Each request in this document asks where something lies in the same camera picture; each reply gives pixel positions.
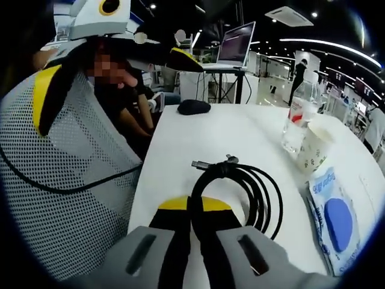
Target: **cable connector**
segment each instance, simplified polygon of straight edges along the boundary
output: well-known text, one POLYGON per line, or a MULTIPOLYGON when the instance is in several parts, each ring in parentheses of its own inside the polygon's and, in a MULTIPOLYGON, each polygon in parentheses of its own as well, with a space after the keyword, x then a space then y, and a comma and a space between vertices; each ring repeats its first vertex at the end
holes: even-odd
POLYGON ((191 166, 197 168, 198 170, 207 170, 211 164, 205 163, 204 161, 193 161, 191 166))
MULTIPOLYGON (((224 161, 224 163, 233 163, 233 164, 238 164, 239 160, 237 157, 234 157, 233 155, 226 155, 227 160, 224 161)), ((191 163, 192 167, 197 168, 198 170, 207 170, 209 166, 212 164, 206 163, 204 161, 193 161, 191 163)))

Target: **monitor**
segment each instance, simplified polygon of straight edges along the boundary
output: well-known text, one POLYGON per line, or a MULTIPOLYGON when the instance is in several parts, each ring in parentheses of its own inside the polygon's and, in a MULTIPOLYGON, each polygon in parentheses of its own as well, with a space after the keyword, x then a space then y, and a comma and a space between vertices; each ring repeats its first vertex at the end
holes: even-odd
POLYGON ((245 66, 255 22, 237 27, 225 33, 218 53, 217 63, 245 66))

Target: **gray mesh chair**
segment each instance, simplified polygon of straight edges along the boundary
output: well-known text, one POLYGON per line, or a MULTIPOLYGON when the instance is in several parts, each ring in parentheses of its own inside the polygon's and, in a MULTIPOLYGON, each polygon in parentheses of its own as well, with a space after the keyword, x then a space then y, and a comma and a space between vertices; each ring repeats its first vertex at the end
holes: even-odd
MULTIPOLYGON (((32 124, 35 75, 2 101, 0 146, 6 159, 39 184, 71 189, 140 165, 82 73, 75 77, 49 134, 32 124)), ((87 274, 127 233, 139 170, 74 194, 40 190, 0 158, 10 211, 32 253, 58 280, 87 274)))

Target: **air conditioner vent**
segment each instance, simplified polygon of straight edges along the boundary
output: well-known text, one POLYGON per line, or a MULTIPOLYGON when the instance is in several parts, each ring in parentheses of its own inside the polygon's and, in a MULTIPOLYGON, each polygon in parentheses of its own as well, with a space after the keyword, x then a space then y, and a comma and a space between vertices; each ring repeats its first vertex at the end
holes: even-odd
POLYGON ((265 15, 290 27, 314 26, 311 21, 288 6, 267 12, 265 15))

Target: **white desk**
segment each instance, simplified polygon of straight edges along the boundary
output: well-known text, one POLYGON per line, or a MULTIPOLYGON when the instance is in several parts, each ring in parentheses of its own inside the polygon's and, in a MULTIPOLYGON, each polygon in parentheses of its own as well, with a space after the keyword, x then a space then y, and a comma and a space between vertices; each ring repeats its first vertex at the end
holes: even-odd
MULTIPOLYGON (((269 173, 282 191, 283 223, 276 242, 283 246, 289 260, 305 272, 326 273, 323 256, 314 238, 312 220, 297 184, 303 176, 280 146, 280 137, 288 109, 258 105, 213 105, 208 114, 181 116, 176 106, 166 107, 153 136, 140 175, 128 232, 147 226, 158 205, 173 197, 191 194, 201 171, 191 167, 194 160, 215 163, 226 154, 239 158, 242 164, 258 167, 269 173)), ((375 222, 371 193, 377 215, 380 214, 385 178, 375 160, 356 136, 339 120, 318 115, 336 140, 329 163, 350 194, 359 220, 362 239, 370 234, 375 222)), ((320 170, 326 169, 327 161, 320 170)), ((276 224, 277 197, 266 181, 272 203, 271 226, 276 224)), ((217 180, 210 184, 205 196, 228 203, 240 222, 245 222, 239 199, 247 203, 247 195, 235 183, 217 180)), ((268 230, 270 236, 274 228, 268 230)), ((184 288, 209 288, 209 281, 199 252, 199 244, 191 234, 191 254, 184 288)))

